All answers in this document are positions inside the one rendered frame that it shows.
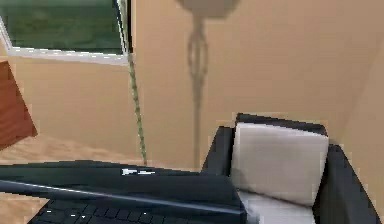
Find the black laptop computer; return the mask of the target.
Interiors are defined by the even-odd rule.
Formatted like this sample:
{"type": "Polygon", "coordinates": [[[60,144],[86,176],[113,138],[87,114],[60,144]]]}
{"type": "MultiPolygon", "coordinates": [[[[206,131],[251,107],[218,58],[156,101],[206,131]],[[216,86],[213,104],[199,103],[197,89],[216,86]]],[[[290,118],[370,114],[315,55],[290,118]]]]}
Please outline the black laptop computer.
{"type": "Polygon", "coordinates": [[[0,192],[46,198],[27,224],[247,224],[228,177],[100,161],[0,165],[0,192]]]}

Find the thin green lamp pole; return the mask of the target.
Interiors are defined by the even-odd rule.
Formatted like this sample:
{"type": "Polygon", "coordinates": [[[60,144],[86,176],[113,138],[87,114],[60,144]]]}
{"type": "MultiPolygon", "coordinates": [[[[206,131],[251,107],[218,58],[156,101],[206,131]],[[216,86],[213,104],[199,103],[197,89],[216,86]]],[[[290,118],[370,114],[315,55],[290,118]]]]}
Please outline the thin green lamp pole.
{"type": "Polygon", "coordinates": [[[123,36],[124,36],[125,49],[127,54],[132,99],[135,106],[135,116],[136,116],[136,123],[137,123],[137,129],[138,129],[137,133],[139,138],[139,146],[140,146],[141,156],[143,159],[143,164],[146,165],[147,164],[146,145],[145,145],[143,122],[142,122],[142,115],[141,115],[141,108],[140,108],[140,101],[139,101],[139,92],[138,92],[137,80],[136,80],[132,34],[130,33],[131,19],[129,18],[129,14],[131,12],[131,9],[130,9],[131,2],[130,0],[119,0],[119,1],[120,1],[120,12],[122,17],[122,23],[123,23],[122,25],[123,36]]]}

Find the white framed window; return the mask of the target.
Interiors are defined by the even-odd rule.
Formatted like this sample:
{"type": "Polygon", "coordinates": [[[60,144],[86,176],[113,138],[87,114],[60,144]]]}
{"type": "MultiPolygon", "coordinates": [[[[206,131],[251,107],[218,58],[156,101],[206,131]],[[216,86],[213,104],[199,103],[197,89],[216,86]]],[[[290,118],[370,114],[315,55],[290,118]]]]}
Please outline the white framed window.
{"type": "Polygon", "coordinates": [[[11,56],[125,65],[129,0],[0,0],[0,39],[11,56]]]}

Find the red-brown wooden furniture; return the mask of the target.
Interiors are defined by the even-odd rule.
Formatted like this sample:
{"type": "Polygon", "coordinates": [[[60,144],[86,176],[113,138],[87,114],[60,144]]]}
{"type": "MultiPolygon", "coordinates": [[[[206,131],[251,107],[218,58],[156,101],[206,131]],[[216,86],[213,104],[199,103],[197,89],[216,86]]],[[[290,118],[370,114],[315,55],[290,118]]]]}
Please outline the red-brown wooden furniture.
{"type": "Polygon", "coordinates": [[[7,61],[0,62],[0,150],[37,135],[36,127],[7,61]]]}

